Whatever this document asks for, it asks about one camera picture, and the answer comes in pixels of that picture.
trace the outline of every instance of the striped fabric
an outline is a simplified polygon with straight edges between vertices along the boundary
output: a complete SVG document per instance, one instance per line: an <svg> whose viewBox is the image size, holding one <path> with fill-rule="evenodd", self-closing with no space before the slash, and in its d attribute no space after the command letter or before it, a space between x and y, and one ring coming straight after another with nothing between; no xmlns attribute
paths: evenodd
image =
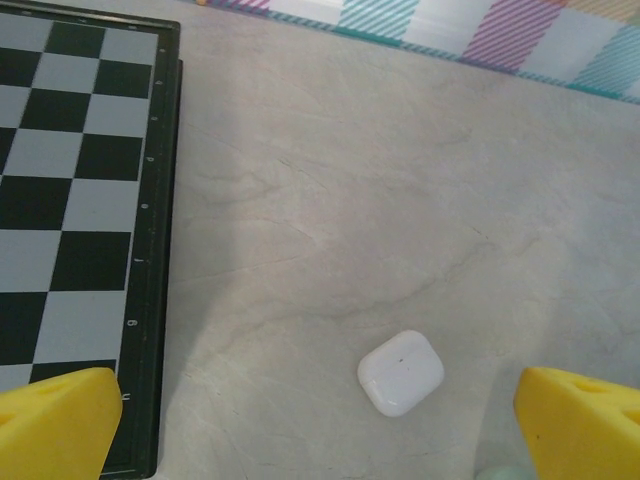
<svg viewBox="0 0 640 480"><path fill-rule="evenodd" d="M400 40L418 0L346 0L338 26Z"/></svg>
<svg viewBox="0 0 640 480"><path fill-rule="evenodd" d="M469 63L515 70L526 60L563 5L540 0L498 0L462 55Z"/></svg>
<svg viewBox="0 0 640 480"><path fill-rule="evenodd" d="M640 29L631 25L622 27L570 86L624 92L640 79L639 59Z"/></svg>
<svg viewBox="0 0 640 480"><path fill-rule="evenodd" d="M640 0L209 4L640 104Z"/></svg>

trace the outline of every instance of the yellow object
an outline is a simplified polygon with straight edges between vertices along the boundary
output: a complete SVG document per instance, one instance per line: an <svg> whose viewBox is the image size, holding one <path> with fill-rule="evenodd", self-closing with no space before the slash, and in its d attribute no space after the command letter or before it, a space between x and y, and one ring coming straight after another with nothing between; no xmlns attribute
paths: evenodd
<svg viewBox="0 0 640 480"><path fill-rule="evenodd" d="M121 413L108 368L0 394L0 479L98 479Z"/></svg>
<svg viewBox="0 0 640 480"><path fill-rule="evenodd" d="M514 401L540 480L640 479L640 391L528 368Z"/></svg>

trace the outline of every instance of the chessboard frame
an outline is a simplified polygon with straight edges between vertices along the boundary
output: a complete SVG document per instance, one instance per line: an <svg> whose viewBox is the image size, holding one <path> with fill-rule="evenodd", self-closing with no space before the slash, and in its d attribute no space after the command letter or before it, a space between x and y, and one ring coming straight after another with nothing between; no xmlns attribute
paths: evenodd
<svg viewBox="0 0 640 480"><path fill-rule="evenodd" d="M39 2L0 0L0 13L82 25L134 29L158 35L140 202L133 232L118 382L123 417L103 478L146 478L158 461L162 366L169 272L173 183L182 62L180 24Z"/></svg>

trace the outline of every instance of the black square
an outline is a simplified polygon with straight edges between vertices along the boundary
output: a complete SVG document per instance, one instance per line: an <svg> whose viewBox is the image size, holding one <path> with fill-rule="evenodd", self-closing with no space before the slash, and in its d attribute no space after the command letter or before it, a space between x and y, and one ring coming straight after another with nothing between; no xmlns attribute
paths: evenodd
<svg viewBox="0 0 640 480"><path fill-rule="evenodd" d="M55 22L45 52L98 58L103 39L103 28Z"/></svg>
<svg viewBox="0 0 640 480"><path fill-rule="evenodd" d="M75 177L135 181L141 150L141 138L85 134Z"/></svg>
<svg viewBox="0 0 640 480"><path fill-rule="evenodd" d="M0 175L4 171L5 163L7 163L7 157L15 134L15 128L0 128Z"/></svg>
<svg viewBox="0 0 640 480"><path fill-rule="evenodd" d="M0 183L0 229L60 230L69 178L13 177Z"/></svg>
<svg viewBox="0 0 640 480"><path fill-rule="evenodd" d="M0 365L33 362L46 293L0 293Z"/></svg>
<svg viewBox="0 0 640 480"><path fill-rule="evenodd" d="M51 290L124 290L130 235L62 232Z"/></svg>
<svg viewBox="0 0 640 480"><path fill-rule="evenodd" d="M93 93L147 98L151 65L100 60Z"/></svg>
<svg viewBox="0 0 640 480"><path fill-rule="evenodd" d="M30 87L40 61L40 52L0 48L0 84Z"/></svg>
<svg viewBox="0 0 640 480"><path fill-rule="evenodd" d="M65 373L77 372L85 368L106 367L116 371L115 360L87 360L83 362L36 363L31 369L29 383L39 382L47 378L57 377Z"/></svg>
<svg viewBox="0 0 640 480"><path fill-rule="evenodd" d="M22 116L22 128L82 132L89 108L90 94L31 90Z"/></svg>

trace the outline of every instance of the chessboard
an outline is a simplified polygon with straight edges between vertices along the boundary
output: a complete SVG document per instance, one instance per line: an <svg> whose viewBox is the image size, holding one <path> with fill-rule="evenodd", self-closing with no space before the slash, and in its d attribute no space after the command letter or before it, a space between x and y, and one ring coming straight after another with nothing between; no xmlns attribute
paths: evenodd
<svg viewBox="0 0 640 480"><path fill-rule="evenodd" d="M0 0L0 391L113 369L109 478L157 462L179 33Z"/></svg>

